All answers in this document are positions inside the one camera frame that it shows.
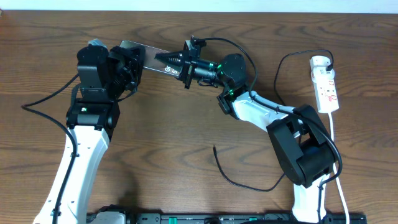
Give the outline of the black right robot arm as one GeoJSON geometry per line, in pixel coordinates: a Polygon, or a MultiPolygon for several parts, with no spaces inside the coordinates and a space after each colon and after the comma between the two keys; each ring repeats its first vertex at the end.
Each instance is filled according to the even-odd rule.
{"type": "Polygon", "coordinates": [[[224,114],[263,129],[271,140],[277,160],[294,185],[293,216],[298,222],[323,223],[326,217],[325,186],[341,170],[341,156],[317,112],[310,105],[299,108],[279,105],[259,96],[248,84],[245,50],[220,62],[201,58],[207,39],[191,37],[177,52],[161,52],[155,60],[178,71],[185,88],[196,80],[201,86],[222,87],[217,99],[224,114]]]}

